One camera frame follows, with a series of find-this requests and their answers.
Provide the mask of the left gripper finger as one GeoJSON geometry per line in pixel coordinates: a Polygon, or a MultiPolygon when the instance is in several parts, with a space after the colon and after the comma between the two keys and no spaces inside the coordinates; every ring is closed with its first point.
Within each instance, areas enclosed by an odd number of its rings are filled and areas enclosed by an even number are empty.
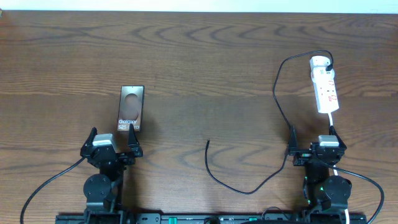
{"type": "Polygon", "coordinates": [[[97,129],[93,127],[90,131],[89,136],[87,137],[86,141],[82,145],[81,149],[87,149],[90,148],[93,145],[93,141],[95,136],[97,135],[97,129]]]}
{"type": "Polygon", "coordinates": [[[128,134],[127,145],[131,151],[134,151],[134,152],[140,151],[140,144],[136,138],[134,126],[132,123],[129,124],[129,134],[128,134]]]}

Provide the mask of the Galaxy smartphone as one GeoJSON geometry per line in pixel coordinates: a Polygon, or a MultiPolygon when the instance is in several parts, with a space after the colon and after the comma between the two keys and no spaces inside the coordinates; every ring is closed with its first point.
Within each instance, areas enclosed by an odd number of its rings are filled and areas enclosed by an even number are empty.
{"type": "Polygon", "coordinates": [[[121,87],[117,120],[118,131],[129,131],[130,125],[133,126],[135,132],[141,130],[144,91],[144,85],[124,85],[121,87]]]}

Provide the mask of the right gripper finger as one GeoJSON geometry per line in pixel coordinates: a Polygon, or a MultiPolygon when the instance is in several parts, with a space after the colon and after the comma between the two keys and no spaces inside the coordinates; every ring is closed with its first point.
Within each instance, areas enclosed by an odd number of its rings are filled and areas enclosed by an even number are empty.
{"type": "Polygon", "coordinates": [[[290,136],[289,136],[287,149],[288,151],[296,151],[298,149],[298,143],[297,143],[297,134],[295,126],[291,126],[289,131],[290,131],[290,136]]]}
{"type": "Polygon", "coordinates": [[[339,142],[339,145],[344,145],[344,142],[341,140],[341,138],[339,137],[339,135],[336,132],[336,129],[334,126],[330,126],[329,127],[329,135],[335,136],[339,142]]]}

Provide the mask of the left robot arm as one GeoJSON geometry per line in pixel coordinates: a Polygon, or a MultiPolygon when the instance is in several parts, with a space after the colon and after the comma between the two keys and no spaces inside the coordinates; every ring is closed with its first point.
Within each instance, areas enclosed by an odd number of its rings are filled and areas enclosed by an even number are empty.
{"type": "Polygon", "coordinates": [[[135,164],[143,150],[136,138],[133,125],[128,128],[128,152],[117,152],[112,134],[98,134],[93,128],[81,147],[80,156],[99,169],[84,186],[86,209],[83,223],[134,223],[134,215],[121,204],[124,171],[135,164]]]}

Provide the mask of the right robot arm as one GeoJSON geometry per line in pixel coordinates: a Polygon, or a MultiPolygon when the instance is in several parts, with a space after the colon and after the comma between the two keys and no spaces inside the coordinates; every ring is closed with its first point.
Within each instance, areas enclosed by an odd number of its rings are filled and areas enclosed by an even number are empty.
{"type": "Polygon", "coordinates": [[[303,222],[345,222],[352,183],[342,176],[330,174],[330,167],[340,161],[345,150],[346,145],[333,126],[329,127],[328,135],[320,135],[307,149],[298,147],[295,128],[290,128],[287,154],[294,157],[294,166],[305,169],[303,194],[309,203],[301,212],[303,222]]]}

